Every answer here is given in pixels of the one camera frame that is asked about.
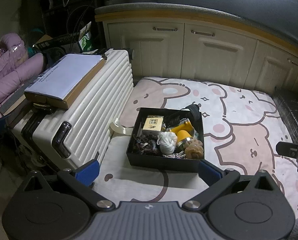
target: white yarn ball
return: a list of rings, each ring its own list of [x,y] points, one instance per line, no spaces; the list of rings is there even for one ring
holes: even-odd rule
[[[157,144],[165,155],[170,155],[175,151],[177,136],[174,132],[161,132],[158,134]]]

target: cabinet handle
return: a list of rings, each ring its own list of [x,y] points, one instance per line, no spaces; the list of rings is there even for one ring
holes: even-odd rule
[[[214,33],[201,33],[201,32],[195,32],[194,30],[191,30],[191,33],[193,33],[193,34],[199,34],[199,35],[204,35],[204,36],[211,36],[211,37],[214,37],[215,36]]]
[[[298,63],[292,61],[290,58],[287,59],[288,62],[298,67]]]
[[[153,27],[152,29],[154,31],[163,31],[163,32],[176,32],[178,30],[177,28],[168,29],[168,28],[156,28],[156,27]]]

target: bed sheet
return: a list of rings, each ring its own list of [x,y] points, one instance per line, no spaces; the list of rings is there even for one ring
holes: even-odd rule
[[[146,77],[134,87],[120,122],[132,127],[140,107],[181,109],[192,103],[199,105],[203,116],[205,159],[245,175],[267,170],[298,217],[297,163],[275,150],[279,141],[292,141],[267,94],[212,82]],[[131,166],[125,153],[129,138],[112,138],[95,180],[95,191],[115,204],[178,201],[181,205],[208,187],[194,173]]]

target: white suitcase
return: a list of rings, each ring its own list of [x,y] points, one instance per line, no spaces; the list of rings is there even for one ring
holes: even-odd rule
[[[12,130],[54,169],[76,169],[94,158],[101,163],[104,157],[112,136],[109,124],[120,117],[133,89],[127,51],[110,49],[105,55],[105,65],[67,111],[30,111]]]

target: black box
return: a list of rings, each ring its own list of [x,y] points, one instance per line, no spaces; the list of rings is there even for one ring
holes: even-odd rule
[[[173,158],[165,158],[151,155],[140,155],[136,153],[132,153],[132,148],[134,144],[133,135],[137,136],[140,129],[142,129],[146,118],[148,115],[162,115],[168,116],[179,110],[174,109],[160,109],[160,108],[145,108],[141,107],[138,113],[137,120],[133,127],[132,135],[129,141],[129,145],[127,148],[127,156],[129,163],[133,166],[140,166],[145,168],[153,168],[158,170],[170,170],[170,171],[186,171],[186,172],[198,172],[198,164],[200,160],[189,160],[189,159],[173,159]],[[180,118],[185,118],[185,115],[188,114],[188,111],[181,110]],[[192,126],[199,133],[199,140],[204,144],[203,138],[203,124],[202,117],[200,116],[200,120],[196,123],[192,123]]]

